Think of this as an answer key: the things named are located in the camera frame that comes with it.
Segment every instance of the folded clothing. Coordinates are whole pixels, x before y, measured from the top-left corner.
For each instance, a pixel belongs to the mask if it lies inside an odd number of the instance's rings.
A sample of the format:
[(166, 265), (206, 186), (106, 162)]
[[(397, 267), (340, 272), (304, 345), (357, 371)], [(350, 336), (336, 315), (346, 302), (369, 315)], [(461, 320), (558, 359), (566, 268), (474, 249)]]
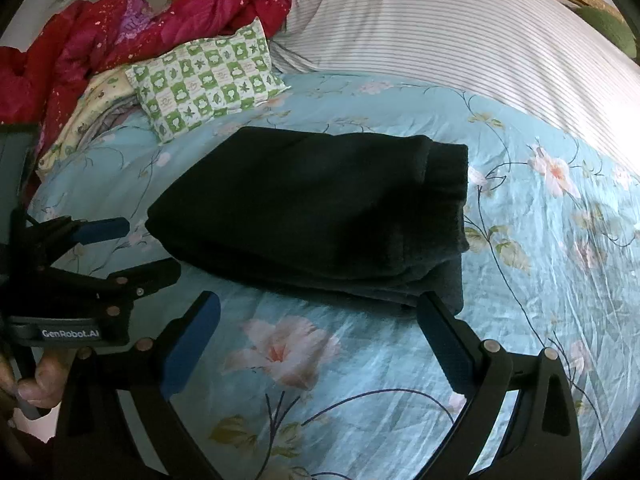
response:
[(83, 141), (87, 137), (95, 137), (105, 114), (115, 110), (125, 112), (136, 105), (136, 91), (130, 85), (125, 69), (126, 66), (107, 70), (89, 81), (56, 142), (38, 161), (36, 172), (41, 179), (57, 162), (77, 151), (81, 143), (85, 144)]
[(43, 121), (46, 152), (91, 74), (157, 57), (197, 38), (233, 34), (260, 17), (270, 38), (292, 0), (174, 0), (154, 15), (145, 0), (78, 0), (54, 15), (28, 51), (0, 47), (0, 123)]
[(245, 127), (172, 184), (146, 228), (169, 253), (325, 303), (462, 309), (467, 147), (426, 136)]

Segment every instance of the leaf print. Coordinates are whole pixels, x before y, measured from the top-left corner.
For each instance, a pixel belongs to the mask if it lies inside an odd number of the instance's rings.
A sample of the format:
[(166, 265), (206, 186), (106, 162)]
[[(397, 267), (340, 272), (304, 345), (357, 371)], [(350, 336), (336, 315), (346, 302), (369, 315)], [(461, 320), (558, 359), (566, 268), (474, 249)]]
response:
[(493, 236), (495, 233), (503, 233), (504, 235), (507, 235), (509, 234), (509, 226), (494, 225), (489, 227), (489, 239), (491, 239), (491, 236)]
[(255, 447), (257, 435), (247, 430), (242, 415), (234, 415), (220, 420), (211, 431), (209, 439), (219, 444), (227, 444), (236, 449), (248, 451)]
[(519, 243), (514, 240), (505, 240), (497, 244), (495, 250), (498, 251), (500, 259), (506, 265), (514, 269), (524, 270), (527, 274), (529, 273), (529, 257)]
[(582, 415), (584, 412), (587, 411), (587, 406), (588, 404), (585, 403), (583, 400), (578, 399), (574, 402), (574, 407), (575, 407), (575, 414), (576, 415)]
[(591, 176), (591, 170), (589, 169), (589, 167), (587, 165), (587, 161), (583, 160), (582, 164), (580, 165), (580, 167), (582, 168), (582, 177), (583, 178), (589, 178)]
[(504, 130), (504, 124), (502, 124), (501, 121), (499, 121), (498, 119), (492, 118), (491, 115), (485, 112), (473, 114), (471, 117), (468, 118), (468, 121), (470, 123), (476, 123), (476, 122), (484, 123), (487, 126), (492, 126), (494, 128), (500, 128), (501, 130)]
[(491, 126), (495, 126), (496, 128), (504, 129), (504, 124), (502, 124), (498, 119), (491, 119), (488, 124)]
[(489, 245), (484, 236), (473, 227), (465, 227), (465, 236), (466, 241), (469, 243), (469, 249), (476, 254), (481, 253)]
[(629, 186), (633, 182), (633, 178), (624, 168), (620, 168), (620, 166), (616, 166), (613, 170), (612, 174), (613, 180), (622, 186), (625, 191), (629, 191)]
[(591, 215), (587, 211), (574, 211), (571, 214), (571, 217), (580, 229), (593, 229), (593, 221), (591, 219)]
[(298, 446), (301, 440), (300, 424), (298, 422), (291, 422), (278, 432), (274, 446), (271, 449), (271, 455), (295, 458), (300, 455)]
[(292, 467), (291, 473), (293, 473), (293, 476), (289, 476), (291, 480), (308, 480), (311, 478), (309, 472), (305, 468), (300, 466)]
[(264, 470), (261, 480), (312, 480), (309, 472), (300, 466), (288, 467), (285, 463), (270, 463)]

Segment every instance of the pink flower print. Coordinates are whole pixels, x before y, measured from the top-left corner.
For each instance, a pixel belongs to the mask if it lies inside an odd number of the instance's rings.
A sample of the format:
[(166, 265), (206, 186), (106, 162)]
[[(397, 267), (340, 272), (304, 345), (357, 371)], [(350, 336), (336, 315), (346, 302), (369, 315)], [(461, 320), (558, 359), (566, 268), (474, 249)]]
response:
[(466, 397), (464, 395), (461, 394), (457, 394), (456, 392), (452, 392), (451, 395), (449, 396), (449, 411), (451, 413), (451, 415), (455, 415), (457, 413), (459, 413), (462, 408), (465, 407), (466, 404)]
[(266, 105), (271, 108), (279, 108), (284, 104), (284, 101), (289, 97), (289, 93), (286, 92), (284, 94), (277, 95), (276, 97), (272, 97), (271, 99), (267, 99)]
[(574, 341), (571, 343), (569, 356), (571, 358), (570, 367), (575, 369), (578, 376), (580, 376), (582, 372), (590, 372), (593, 370), (591, 355), (582, 341)]
[(57, 218), (58, 214), (56, 213), (56, 208), (54, 207), (46, 207), (43, 209), (44, 215), (42, 216), (43, 222), (48, 222), (49, 220), (53, 220)]
[(476, 170), (476, 168), (474, 168), (473, 166), (469, 166), (466, 175), (469, 179), (469, 182), (471, 182), (472, 184), (476, 184), (476, 186), (484, 186), (487, 183), (484, 175)]
[(529, 165), (545, 178), (546, 188), (552, 196), (559, 198), (568, 193), (580, 198), (580, 192), (569, 176), (569, 165), (561, 158), (551, 157), (541, 146), (532, 146), (534, 156)]
[(338, 355), (335, 335), (308, 319), (287, 316), (277, 325), (251, 319), (242, 329), (253, 346), (227, 355), (224, 371), (258, 369), (284, 386), (311, 390), (318, 382), (319, 365)]
[(158, 155), (158, 160), (156, 160), (156, 166), (163, 168), (166, 164), (171, 160), (171, 153), (162, 152)]
[(597, 248), (588, 240), (576, 240), (574, 242), (574, 254), (572, 256), (578, 266), (584, 271), (595, 269), (607, 261), (607, 253)]
[(363, 94), (375, 95), (389, 88), (393, 88), (393, 85), (391, 83), (387, 83), (384, 81), (370, 81), (368, 83), (364, 83), (364, 85), (361, 85), (358, 90), (360, 90), (360, 92), (362, 92)]

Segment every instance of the red fabric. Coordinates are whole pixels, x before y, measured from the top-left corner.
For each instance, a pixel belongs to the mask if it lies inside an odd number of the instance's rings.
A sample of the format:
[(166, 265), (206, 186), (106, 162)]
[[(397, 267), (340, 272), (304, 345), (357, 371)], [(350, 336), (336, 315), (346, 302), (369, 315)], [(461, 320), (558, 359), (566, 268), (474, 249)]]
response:
[(292, 0), (174, 0), (151, 16), (144, 0), (78, 1), (53, 16), (26, 53), (0, 47), (0, 122), (39, 123), (38, 152), (55, 142), (94, 73), (260, 18), (270, 38)]

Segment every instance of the metal screw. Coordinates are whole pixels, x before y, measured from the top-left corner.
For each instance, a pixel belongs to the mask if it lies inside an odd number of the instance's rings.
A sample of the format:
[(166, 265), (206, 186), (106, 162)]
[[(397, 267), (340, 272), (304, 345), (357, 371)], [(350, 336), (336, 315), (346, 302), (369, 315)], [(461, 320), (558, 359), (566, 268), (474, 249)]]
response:
[(553, 348), (547, 347), (545, 348), (545, 356), (547, 359), (555, 361), (556, 359), (558, 359), (558, 352)]
[(153, 348), (153, 345), (153, 339), (151, 339), (150, 337), (143, 337), (136, 342), (136, 349), (140, 350), (141, 352), (146, 352), (148, 350), (151, 350)]
[(495, 354), (500, 350), (500, 343), (493, 339), (487, 339), (484, 343), (482, 343), (482, 346), (484, 346), (484, 349), (488, 352), (491, 352), (492, 354)]
[(85, 359), (91, 357), (92, 353), (94, 353), (94, 351), (91, 348), (89, 348), (88, 346), (84, 346), (78, 350), (77, 356), (78, 359), (82, 359), (82, 361), (84, 361)]

